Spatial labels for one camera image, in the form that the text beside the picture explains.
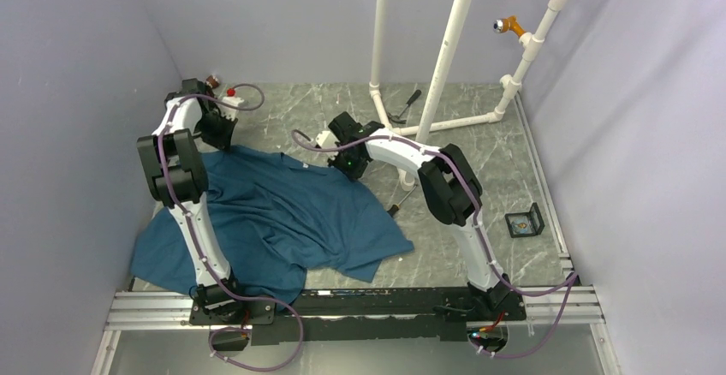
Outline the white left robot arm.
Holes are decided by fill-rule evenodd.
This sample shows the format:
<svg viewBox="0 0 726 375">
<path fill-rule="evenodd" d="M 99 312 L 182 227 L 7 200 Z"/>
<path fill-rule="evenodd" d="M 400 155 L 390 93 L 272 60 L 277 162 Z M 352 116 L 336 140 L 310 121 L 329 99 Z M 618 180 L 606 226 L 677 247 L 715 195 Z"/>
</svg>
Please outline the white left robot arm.
<svg viewBox="0 0 726 375">
<path fill-rule="evenodd" d="M 212 89 L 202 80 L 185 79 L 164 100 L 158 128 L 138 138 L 136 148 L 151 196 L 169 210 L 192 257 L 193 310 L 233 324 L 244 316 L 247 302 L 235 292 L 237 281 L 211 225 L 209 177 L 195 141 L 228 151 L 237 121 L 223 114 Z"/>
</svg>

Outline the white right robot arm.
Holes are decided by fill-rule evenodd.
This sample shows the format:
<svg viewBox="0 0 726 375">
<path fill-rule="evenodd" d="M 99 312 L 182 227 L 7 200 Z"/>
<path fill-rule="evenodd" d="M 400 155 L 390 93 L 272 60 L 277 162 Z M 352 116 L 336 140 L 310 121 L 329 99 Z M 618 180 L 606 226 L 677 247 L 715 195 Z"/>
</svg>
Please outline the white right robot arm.
<svg viewBox="0 0 726 375">
<path fill-rule="evenodd" d="M 329 166 L 353 181 L 364 175 L 371 161 L 414 175 L 427 209 L 449 228 L 467 269 L 467 292 L 444 295 L 431 308 L 435 314 L 467 321 L 526 319 L 521 295 L 509 288 L 509 277 L 482 238 L 483 189 L 458 146 L 420 144 L 379 122 L 356 122 L 347 112 L 319 133 L 314 144 L 327 151 Z"/>
</svg>

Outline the blue t-shirt garment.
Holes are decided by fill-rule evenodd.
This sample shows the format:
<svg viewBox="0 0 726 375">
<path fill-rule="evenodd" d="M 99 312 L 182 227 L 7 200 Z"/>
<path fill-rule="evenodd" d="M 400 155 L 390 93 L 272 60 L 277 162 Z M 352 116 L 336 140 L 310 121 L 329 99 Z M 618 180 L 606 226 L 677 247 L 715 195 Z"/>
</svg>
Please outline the blue t-shirt garment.
<svg viewBox="0 0 726 375">
<path fill-rule="evenodd" d="M 375 195 L 333 168 L 236 146 L 201 156 L 218 243 L 246 296 L 292 302 L 311 269 L 371 282 L 413 243 Z"/>
</svg>

